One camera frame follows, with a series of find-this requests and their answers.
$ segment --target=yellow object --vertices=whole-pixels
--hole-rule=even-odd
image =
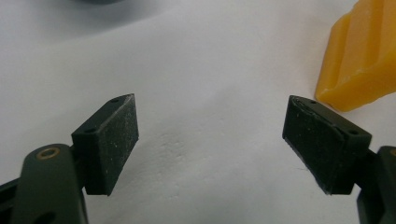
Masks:
[[[348,111],[396,91],[396,1],[360,0],[332,27],[315,96]]]

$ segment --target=textured rubber surface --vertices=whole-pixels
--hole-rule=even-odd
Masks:
[[[139,138],[134,95],[114,98],[72,133],[86,164],[87,194],[110,195]]]
[[[283,138],[326,194],[350,194],[356,159],[371,135],[327,107],[299,96],[289,98]]]

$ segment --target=white tablecloth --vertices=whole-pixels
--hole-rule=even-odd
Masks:
[[[133,92],[140,140],[106,223],[359,223],[281,137],[288,97],[313,98],[330,29],[353,0],[0,2],[0,183],[23,158]],[[396,146],[396,95],[343,114]]]

